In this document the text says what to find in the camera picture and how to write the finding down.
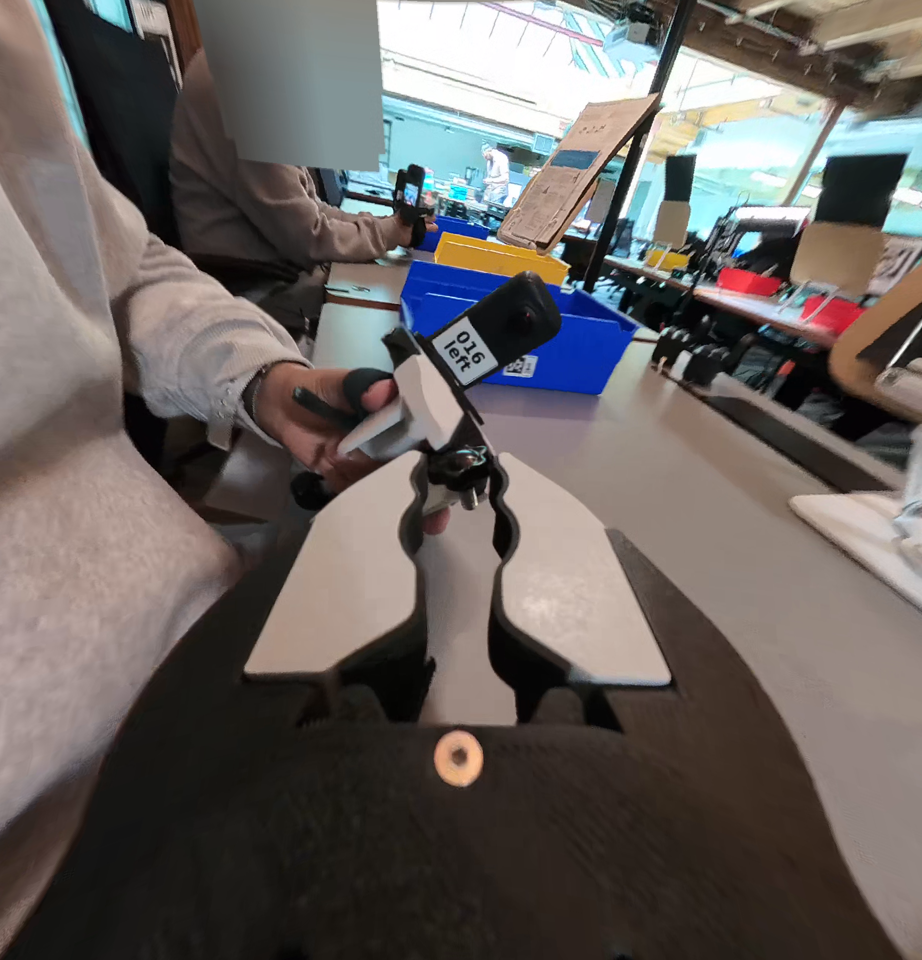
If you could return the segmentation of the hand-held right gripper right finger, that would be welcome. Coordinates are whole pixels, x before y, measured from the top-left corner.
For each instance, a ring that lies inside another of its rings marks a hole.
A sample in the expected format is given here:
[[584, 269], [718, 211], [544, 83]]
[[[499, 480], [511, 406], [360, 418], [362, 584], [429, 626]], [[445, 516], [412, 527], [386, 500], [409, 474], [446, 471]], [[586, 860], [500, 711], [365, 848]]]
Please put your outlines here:
[[607, 528], [573, 494], [508, 452], [498, 458], [500, 613], [570, 682], [666, 688], [671, 670]]

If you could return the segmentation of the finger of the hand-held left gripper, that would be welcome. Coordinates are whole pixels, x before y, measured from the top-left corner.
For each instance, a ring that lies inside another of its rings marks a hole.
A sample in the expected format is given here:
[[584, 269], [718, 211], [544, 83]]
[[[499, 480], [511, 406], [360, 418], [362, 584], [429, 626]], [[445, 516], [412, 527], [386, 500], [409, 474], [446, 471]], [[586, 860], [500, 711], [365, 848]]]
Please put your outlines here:
[[465, 411], [438, 369], [425, 354], [410, 356], [395, 368], [406, 437], [430, 450], [445, 450]]
[[404, 401], [392, 401], [370, 414], [338, 444], [338, 453], [349, 457], [359, 451], [371, 460], [395, 460], [413, 450], [413, 418]]

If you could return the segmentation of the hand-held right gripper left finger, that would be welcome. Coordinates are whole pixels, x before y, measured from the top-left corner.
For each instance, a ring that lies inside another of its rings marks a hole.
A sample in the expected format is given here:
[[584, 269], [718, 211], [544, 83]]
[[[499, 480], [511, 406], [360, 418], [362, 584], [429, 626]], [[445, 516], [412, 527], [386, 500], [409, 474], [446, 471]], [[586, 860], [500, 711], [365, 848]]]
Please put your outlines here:
[[338, 494], [307, 537], [245, 666], [251, 679], [353, 666], [403, 630], [426, 637], [416, 562], [426, 458], [409, 451]]

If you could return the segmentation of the metal bolt with black knob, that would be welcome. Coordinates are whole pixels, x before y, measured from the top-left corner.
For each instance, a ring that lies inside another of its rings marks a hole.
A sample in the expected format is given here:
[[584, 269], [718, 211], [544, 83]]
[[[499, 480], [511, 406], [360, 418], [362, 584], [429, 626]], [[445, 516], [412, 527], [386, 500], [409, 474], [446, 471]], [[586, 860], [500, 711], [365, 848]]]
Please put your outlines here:
[[474, 511], [487, 499], [494, 457], [485, 445], [468, 445], [427, 456], [427, 497], [422, 514], [429, 517], [459, 504]]

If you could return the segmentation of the person's left forearm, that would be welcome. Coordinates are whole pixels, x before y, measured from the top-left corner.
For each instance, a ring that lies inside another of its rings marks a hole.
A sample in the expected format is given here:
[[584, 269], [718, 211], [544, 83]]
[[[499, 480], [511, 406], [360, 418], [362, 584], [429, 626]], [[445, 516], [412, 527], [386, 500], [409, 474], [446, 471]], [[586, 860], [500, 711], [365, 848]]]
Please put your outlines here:
[[151, 412], [189, 416], [229, 450], [249, 426], [243, 394], [278, 364], [310, 369], [273, 318], [229, 294], [143, 222], [101, 227], [98, 250], [121, 355], [121, 383]]

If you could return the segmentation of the black gripper parts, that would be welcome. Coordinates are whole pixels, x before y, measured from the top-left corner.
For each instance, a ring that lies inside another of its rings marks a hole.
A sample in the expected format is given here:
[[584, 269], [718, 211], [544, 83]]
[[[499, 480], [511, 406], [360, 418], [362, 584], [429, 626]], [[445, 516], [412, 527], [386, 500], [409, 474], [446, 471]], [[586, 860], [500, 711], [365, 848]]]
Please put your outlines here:
[[722, 342], [711, 336], [710, 315], [694, 326], [669, 326], [662, 330], [649, 361], [649, 368], [676, 380], [683, 388], [709, 392], [720, 375], [732, 372], [740, 361], [743, 339]]

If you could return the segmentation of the person's left hand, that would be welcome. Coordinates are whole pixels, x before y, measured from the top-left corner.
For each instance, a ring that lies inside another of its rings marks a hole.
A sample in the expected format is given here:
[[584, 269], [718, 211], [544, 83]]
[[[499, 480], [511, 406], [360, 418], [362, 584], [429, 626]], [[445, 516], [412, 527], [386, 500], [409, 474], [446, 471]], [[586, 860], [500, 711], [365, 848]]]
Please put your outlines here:
[[340, 494], [376, 472], [381, 463], [361, 450], [343, 453], [342, 440], [357, 412], [377, 412], [397, 399], [393, 378], [374, 370], [357, 402], [345, 390], [352, 369], [309, 368], [278, 363], [257, 381], [251, 417], [268, 437], [288, 450], [332, 494]]

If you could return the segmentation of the yellow plastic bin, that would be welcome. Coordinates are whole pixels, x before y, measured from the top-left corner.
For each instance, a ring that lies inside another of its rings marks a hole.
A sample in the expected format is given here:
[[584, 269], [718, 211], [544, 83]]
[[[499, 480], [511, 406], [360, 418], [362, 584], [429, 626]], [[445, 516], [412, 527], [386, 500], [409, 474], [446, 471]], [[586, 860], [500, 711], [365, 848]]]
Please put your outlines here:
[[443, 234], [434, 252], [434, 262], [441, 266], [505, 278], [533, 272], [545, 283], [558, 288], [563, 286], [570, 272], [563, 260], [551, 255], [541, 255], [534, 250], [503, 244], [494, 239], [455, 233]]

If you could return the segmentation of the large blue plastic bin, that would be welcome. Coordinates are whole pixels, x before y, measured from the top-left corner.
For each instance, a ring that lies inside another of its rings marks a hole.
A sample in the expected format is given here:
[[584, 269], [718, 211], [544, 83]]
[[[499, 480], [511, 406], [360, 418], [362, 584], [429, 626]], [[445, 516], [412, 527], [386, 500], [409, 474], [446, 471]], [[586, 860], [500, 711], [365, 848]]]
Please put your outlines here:
[[[499, 274], [414, 263], [400, 293], [401, 321], [413, 333], [431, 336], [506, 280]], [[563, 292], [552, 284], [547, 290], [562, 316], [559, 334], [487, 383], [598, 396], [639, 324], [586, 292]]]

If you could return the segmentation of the small blue plastic bin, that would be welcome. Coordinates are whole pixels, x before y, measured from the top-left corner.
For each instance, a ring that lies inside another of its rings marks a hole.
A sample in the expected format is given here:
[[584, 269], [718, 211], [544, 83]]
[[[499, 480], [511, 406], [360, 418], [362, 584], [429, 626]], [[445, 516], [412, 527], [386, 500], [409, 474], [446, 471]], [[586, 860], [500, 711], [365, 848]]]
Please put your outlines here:
[[427, 225], [425, 235], [415, 247], [417, 252], [434, 253], [440, 242], [449, 235], [462, 236], [467, 238], [486, 240], [490, 236], [490, 230], [487, 226], [477, 222], [469, 222], [458, 218], [438, 216], [435, 220], [434, 231], [431, 231]]

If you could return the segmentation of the brown cardboard sheet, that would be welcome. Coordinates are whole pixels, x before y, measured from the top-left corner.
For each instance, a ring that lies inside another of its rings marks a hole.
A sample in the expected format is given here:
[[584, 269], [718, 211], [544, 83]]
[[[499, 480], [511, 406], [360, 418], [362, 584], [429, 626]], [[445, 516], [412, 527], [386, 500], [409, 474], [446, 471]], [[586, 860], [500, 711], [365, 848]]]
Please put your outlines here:
[[611, 160], [657, 112], [660, 99], [653, 93], [588, 103], [522, 190], [497, 232], [498, 240], [548, 255], [596, 190]]

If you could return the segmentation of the black monitor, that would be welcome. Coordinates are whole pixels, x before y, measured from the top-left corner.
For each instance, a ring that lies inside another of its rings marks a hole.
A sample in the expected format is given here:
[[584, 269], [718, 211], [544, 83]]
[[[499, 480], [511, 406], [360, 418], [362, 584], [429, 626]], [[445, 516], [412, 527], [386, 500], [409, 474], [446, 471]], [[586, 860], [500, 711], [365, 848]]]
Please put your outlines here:
[[694, 153], [671, 154], [665, 159], [663, 197], [665, 203], [689, 204], [697, 157]]
[[813, 222], [880, 232], [908, 158], [907, 152], [830, 156]]

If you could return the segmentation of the black support pole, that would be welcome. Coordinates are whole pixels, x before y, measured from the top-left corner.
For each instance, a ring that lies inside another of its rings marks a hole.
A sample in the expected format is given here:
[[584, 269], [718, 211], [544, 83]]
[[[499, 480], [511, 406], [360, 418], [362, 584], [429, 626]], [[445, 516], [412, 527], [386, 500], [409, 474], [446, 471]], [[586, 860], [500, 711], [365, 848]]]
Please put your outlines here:
[[593, 293], [604, 260], [609, 253], [611, 241], [616, 234], [617, 226], [622, 216], [622, 210], [625, 207], [625, 202], [629, 197], [635, 182], [635, 176], [639, 171], [640, 162], [643, 159], [648, 135], [654, 121], [659, 115], [660, 96], [668, 85], [676, 58], [683, 46], [684, 37], [696, 6], [696, 1], [677, 2], [674, 13], [669, 21], [668, 31], [660, 50], [658, 66], [649, 87], [649, 95], [654, 95], [657, 102], [635, 128], [634, 135], [632, 136], [628, 153], [611, 196], [611, 203], [606, 219], [601, 226], [595, 249], [587, 265], [584, 278], [584, 290], [588, 294]]

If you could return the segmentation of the red plastic bin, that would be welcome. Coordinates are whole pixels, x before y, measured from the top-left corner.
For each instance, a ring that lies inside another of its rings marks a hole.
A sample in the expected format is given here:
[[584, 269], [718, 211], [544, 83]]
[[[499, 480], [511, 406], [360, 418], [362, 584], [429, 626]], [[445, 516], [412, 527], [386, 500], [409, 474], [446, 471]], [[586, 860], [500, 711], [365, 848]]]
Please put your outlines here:
[[778, 294], [783, 285], [782, 278], [736, 267], [722, 268], [716, 280], [721, 291], [762, 298]]
[[839, 337], [865, 312], [864, 306], [853, 301], [834, 295], [815, 294], [804, 302], [801, 319], [810, 326]]

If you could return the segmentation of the person in grey hoodie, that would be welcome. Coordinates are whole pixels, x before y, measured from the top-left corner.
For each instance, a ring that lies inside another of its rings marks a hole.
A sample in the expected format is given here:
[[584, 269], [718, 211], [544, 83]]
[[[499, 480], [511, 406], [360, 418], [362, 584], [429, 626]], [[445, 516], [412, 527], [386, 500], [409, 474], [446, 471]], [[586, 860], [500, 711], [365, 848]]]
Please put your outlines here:
[[0, 957], [136, 691], [227, 584], [227, 545], [123, 425], [141, 334], [226, 293], [71, 128], [30, 2], [0, 2]]

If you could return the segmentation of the white stand base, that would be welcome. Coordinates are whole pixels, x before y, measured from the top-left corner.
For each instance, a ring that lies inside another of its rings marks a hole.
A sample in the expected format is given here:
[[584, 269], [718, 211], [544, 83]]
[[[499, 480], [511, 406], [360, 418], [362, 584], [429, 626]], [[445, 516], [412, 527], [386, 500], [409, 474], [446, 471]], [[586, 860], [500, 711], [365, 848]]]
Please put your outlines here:
[[900, 495], [801, 495], [790, 508], [922, 612], [922, 358], [888, 368], [876, 386], [887, 399], [911, 405], [920, 421]]

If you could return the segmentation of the curved wooden board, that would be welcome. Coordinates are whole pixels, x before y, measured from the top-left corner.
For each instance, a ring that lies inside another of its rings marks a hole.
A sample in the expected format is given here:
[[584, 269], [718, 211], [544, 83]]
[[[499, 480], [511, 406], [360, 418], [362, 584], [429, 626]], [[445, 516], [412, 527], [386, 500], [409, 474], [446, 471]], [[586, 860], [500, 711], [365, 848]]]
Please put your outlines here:
[[867, 310], [831, 349], [828, 370], [848, 395], [837, 432], [859, 439], [888, 422], [922, 427], [922, 263]]

